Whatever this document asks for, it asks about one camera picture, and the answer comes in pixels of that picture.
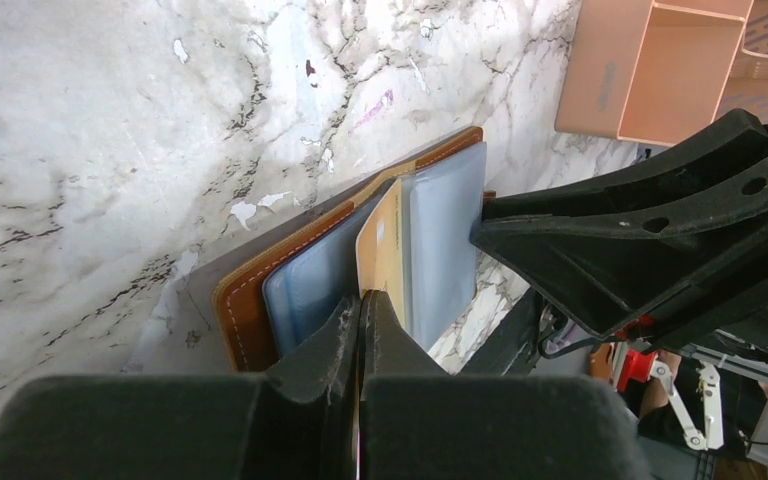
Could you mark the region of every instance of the mounting hole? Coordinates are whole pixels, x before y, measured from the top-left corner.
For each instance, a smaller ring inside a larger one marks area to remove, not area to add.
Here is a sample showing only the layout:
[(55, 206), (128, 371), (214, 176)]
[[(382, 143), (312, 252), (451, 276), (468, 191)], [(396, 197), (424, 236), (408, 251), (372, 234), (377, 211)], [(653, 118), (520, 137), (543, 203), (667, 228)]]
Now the mounting hole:
[(767, 186), (767, 179), (763, 177), (753, 178), (743, 186), (744, 195), (755, 195)]
[(643, 222), (643, 230), (651, 233), (661, 233), (670, 224), (670, 219), (666, 217), (653, 218)]

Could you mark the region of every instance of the marble veining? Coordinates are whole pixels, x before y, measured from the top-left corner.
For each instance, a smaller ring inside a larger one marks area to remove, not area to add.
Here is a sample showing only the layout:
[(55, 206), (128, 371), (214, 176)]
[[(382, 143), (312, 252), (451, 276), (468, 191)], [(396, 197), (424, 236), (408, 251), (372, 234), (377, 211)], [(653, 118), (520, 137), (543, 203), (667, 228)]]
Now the marble veining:
[[(628, 164), (552, 128), (577, 10), (0, 2), (0, 407), (58, 372), (226, 371), (199, 268), (460, 127), (500, 195)], [(450, 371), (525, 290), (479, 279), (432, 349)]]

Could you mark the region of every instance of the brown leather wallet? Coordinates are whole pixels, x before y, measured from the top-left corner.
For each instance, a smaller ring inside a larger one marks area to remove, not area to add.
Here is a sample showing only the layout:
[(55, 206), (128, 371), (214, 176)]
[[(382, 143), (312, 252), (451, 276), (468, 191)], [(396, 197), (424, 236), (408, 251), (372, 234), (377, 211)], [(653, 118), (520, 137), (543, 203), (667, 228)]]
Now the brown leather wallet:
[[(251, 242), (261, 248), (246, 255), (243, 263), (219, 282), (211, 297), (232, 368), (258, 372), (278, 360), (262, 294), (263, 282), (273, 270), (345, 220), (385, 181), (433, 165), (475, 145), (482, 138), (481, 128), (461, 130), (337, 195), (326, 202), (328, 208), (320, 216), (311, 219), (309, 214), (302, 214), (261, 236), (275, 238), (276, 243), (258, 242), (257, 239)], [(310, 221), (305, 224), (302, 219)], [(277, 236), (273, 235), (274, 232), (283, 233)]]

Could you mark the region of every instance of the black plastic part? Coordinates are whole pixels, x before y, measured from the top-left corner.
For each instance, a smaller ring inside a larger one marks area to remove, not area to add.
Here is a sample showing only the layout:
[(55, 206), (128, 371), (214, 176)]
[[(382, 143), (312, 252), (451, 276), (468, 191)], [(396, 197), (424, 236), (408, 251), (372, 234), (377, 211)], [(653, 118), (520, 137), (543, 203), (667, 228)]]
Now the black plastic part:
[(639, 440), (653, 480), (713, 480), (717, 457), (711, 453), (645, 437)]
[(399, 325), (387, 292), (366, 292), (360, 316), (364, 378), (377, 373), (447, 375)]
[(25, 386), (0, 418), (0, 479), (355, 479), (358, 416), (364, 479), (648, 478), (606, 386), (451, 377), (367, 292), (262, 374)]
[(0, 417), (0, 479), (236, 478), (261, 375), (52, 377)]
[(528, 374), (539, 359), (539, 295), (528, 289), (511, 308), (487, 340), (472, 355), (461, 374)]
[(364, 397), (364, 480), (650, 478), (622, 401), (591, 379), (379, 375)]
[[(293, 402), (294, 412), (289, 417), (278, 416), (270, 427), (273, 431), (259, 437), (275, 439), (277, 444), (254, 444), (262, 450), (255, 457), (260, 459), (258, 472), (266, 475), (263, 478), (279, 473), (279, 465), (301, 475), (283, 452), (287, 443), (300, 437), (300, 427), (306, 424), (309, 433), (301, 436), (297, 450), (308, 452), (316, 461), (304, 471), (310, 474), (318, 469), (319, 476), (311, 478), (354, 478), (352, 427), (360, 388), (356, 375), (360, 312), (359, 298), (344, 297), (322, 328), (266, 371), (277, 393)], [(284, 433), (278, 434), (275, 430), (279, 429)]]
[(472, 240), (588, 333), (648, 315), (653, 348), (679, 348), (768, 306), (768, 126), (733, 110), (646, 162), (491, 200)]

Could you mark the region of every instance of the tan card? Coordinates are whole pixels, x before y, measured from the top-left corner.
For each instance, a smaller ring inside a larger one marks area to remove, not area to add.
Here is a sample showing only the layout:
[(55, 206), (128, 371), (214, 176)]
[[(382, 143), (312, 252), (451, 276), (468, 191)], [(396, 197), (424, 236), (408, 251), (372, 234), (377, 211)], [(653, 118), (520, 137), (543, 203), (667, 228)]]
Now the tan card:
[(399, 323), (407, 329), (402, 233), (402, 181), (397, 179), (363, 225), (355, 252), (361, 296), (367, 290), (387, 292)]

